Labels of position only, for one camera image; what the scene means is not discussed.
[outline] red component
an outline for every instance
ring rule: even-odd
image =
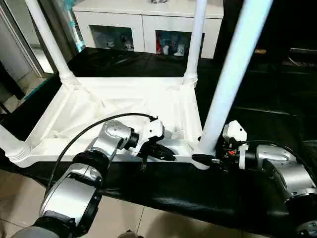
[[[162,53],[162,46],[160,45],[159,36],[157,34],[157,54],[160,55],[161,53]]]

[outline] wall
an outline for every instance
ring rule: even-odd
[[[11,77],[17,81],[31,72],[32,68],[1,17],[0,32],[0,61]]]
[[[32,19],[25,0],[6,0],[13,17],[29,44],[39,45]]]

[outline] robotic arm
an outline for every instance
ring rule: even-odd
[[[104,123],[98,137],[73,158],[73,164],[45,195],[35,224],[13,238],[69,238],[86,234],[102,198],[99,189],[117,150],[130,149],[134,156],[149,152],[164,159],[155,149],[159,147],[156,142],[163,138],[164,127],[158,119],[146,124],[140,134],[116,120]]]
[[[223,171],[258,169],[277,184],[300,237],[317,237],[317,188],[304,165],[286,147],[263,143],[249,150],[247,133],[237,121],[223,130],[224,144],[217,156],[193,155],[192,159]],[[104,123],[98,137],[46,193],[40,217],[31,227],[13,238],[69,238],[86,234],[98,211],[99,192],[104,176],[117,150],[129,150],[142,158],[146,167],[148,155],[161,160],[174,160],[173,152],[156,144],[164,138],[164,127],[157,119],[146,124],[140,134],[116,120]]]
[[[222,136],[224,143],[215,158],[193,155],[193,159],[226,172],[236,169],[264,172],[284,199],[297,236],[317,237],[317,188],[304,161],[286,146],[264,140],[248,141],[246,131],[236,120],[225,125]],[[256,146],[249,149],[251,142]]]

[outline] black tablecloth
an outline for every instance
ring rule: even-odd
[[[86,48],[70,63],[78,77],[183,76],[186,59],[147,53]],[[196,97],[202,124],[206,120],[221,65],[201,59]],[[2,125],[24,140],[50,103],[61,83],[52,77]],[[248,139],[283,143],[302,154],[310,165],[316,161],[317,80],[314,71],[252,64],[239,89],[228,120],[236,119]],[[21,169],[0,153],[0,168],[47,184],[54,163],[37,162]],[[55,179],[69,163],[61,163]],[[245,231],[286,237],[292,223],[274,183],[261,172],[200,171],[191,164],[113,163],[106,177],[104,195],[176,212],[203,221]]]

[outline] white leg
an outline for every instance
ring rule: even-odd
[[[245,0],[213,96],[199,149],[214,154],[214,149],[250,58],[258,42],[273,0]]]
[[[197,64],[202,42],[207,0],[197,0],[184,83],[197,79]]]
[[[39,32],[48,48],[50,55],[59,71],[59,76],[62,82],[76,82],[76,77],[73,72],[69,70],[68,65],[57,45],[57,42],[50,30],[48,23],[42,13],[40,5],[37,0],[25,0],[30,13],[37,25]]]
[[[0,148],[10,160],[19,160],[29,155],[31,147],[24,141],[18,140],[0,125]]]

